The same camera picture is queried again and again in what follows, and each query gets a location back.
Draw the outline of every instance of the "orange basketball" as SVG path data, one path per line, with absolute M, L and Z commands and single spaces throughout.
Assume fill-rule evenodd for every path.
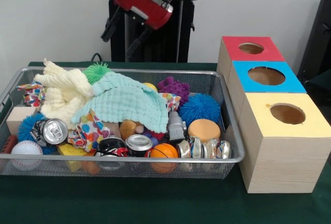
M 178 158 L 177 150 L 169 144 L 159 144 L 153 148 L 150 158 Z M 153 170 L 158 173 L 170 173 L 172 172 L 177 164 L 176 163 L 152 163 Z

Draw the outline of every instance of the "round sponge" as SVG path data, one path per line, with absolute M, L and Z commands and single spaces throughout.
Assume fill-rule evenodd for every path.
M 169 144 L 159 144 L 153 148 L 150 158 L 178 158 L 177 150 Z M 151 163 L 153 170 L 158 173 L 170 173 L 172 172 L 177 164 L 176 163 Z
M 180 108 L 179 114 L 187 126 L 198 119 L 218 123 L 221 119 L 221 107 L 210 95 L 196 94 L 189 97 L 188 102 Z
M 200 138 L 201 142 L 207 142 L 210 139 L 221 137 L 221 130 L 215 122 L 199 119 L 188 127 L 188 134 Z

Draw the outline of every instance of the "wire mesh basket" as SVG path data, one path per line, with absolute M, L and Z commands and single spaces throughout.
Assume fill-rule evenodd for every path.
M 2 110 L 0 114 L 0 147 L 10 136 L 6 119 L 12 108 L 23 104 L 23 91 L 16 90 L 17 85 L 31 83 L 34 76 L 42 73 L 41 67 L 28 67 L 19 70 L 0 96 Z M 233 107 L 225 81 L 221 75 L 211 71 L 165 71 L 114 69 L 139 82 L 156 85 L 166 77 L 186 82 L 192 94 L 211 95 L 221 105 L 221 139 L 231 145 L 231 158 L 228 159 L 193 159 L 193 158 L 138 158 L 138 157 L 93 157 L 52 155 L 11 155 L 0 154 L 0 175 L 31 176 L 102 176 L 102 177 L 169 177 L 169 178 L 221 178 L 224 179 L 234 164 L 244 157 L 242 139 L 234 117 Z M 13 161 L 29 160 L 38 166 L 30 171 L 21 171 L 13 166 Z M 108 170 L 101 169 L 91 175 L 81 168 L 85 163 L 107 164 Z M 169 173 L 159 173 L 152 166 L 160 165 L 175 168 Z

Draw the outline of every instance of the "mint green towel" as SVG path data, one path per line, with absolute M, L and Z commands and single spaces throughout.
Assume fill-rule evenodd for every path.
M 112 71 L 92 87 L 95 97 L 74 115 L 71 122 L 78 123 L 80 117 L 92 109 L 103 122 L 132 120 L 157 133 L 167 131 L 166 104 L 151 88 Z

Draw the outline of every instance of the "wooden box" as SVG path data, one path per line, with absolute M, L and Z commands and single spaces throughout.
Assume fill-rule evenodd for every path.
M 269 37 L 224 36 L 218 56 L 217 72 L 228 84 L 232 61 L 284 61 Z
M 248 193 L 310 193 L 331 150 L 331 128 L 307 94 L 246 93 L 239 121 Z
M 228 90 L 238 122 L 245 92 L 306 93 L 286 62 L 233 61 Z

